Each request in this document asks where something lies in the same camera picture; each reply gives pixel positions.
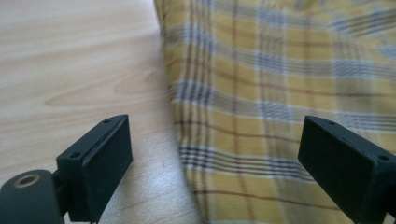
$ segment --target checkered pattern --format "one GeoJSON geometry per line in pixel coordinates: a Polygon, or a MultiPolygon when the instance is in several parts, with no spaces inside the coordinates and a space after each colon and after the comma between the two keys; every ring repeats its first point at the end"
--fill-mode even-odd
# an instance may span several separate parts
{"type": "Polygon", "coordinates": [[[396,2],[156,0],[180,158],[210,223],[350,223],[305,115],[396,152],[396,2]]]}

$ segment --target screw hole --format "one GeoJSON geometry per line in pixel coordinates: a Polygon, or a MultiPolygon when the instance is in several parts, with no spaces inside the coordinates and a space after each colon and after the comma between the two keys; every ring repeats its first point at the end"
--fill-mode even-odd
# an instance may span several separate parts
{"type": "Polygon", "coordinates": [[[14,183],[14,187],[21,189],[33,185],[40,178],[40,175],[26,175],[19,178],[14,183]]]}
{"type": "Polygon", "coordinates": [[[389,160],[389,158],[387,156],[378,156],[378,158],[380,160],[383,160],[383,161],[388,161],[389,160]]]}
{"type": "Polygon", "coordinates": [[[70,155],[70,158],[77,158],[79,156],[79,152],[75,152],[70,155]]]}

